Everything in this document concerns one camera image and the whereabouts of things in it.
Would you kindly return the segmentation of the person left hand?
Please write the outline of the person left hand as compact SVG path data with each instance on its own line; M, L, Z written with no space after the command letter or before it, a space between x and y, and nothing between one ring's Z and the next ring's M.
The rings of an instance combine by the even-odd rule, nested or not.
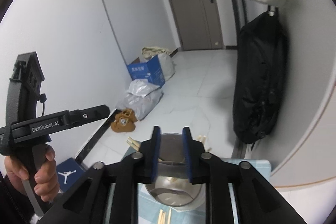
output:
M46 145L46 160L34 176L37 183L34 192L44 201L52 201L58 194L60 186L56 174L55 151ZM29 179L27 168L15 157L5 157L5 170L10 184L21 194L26 194L22 181Z

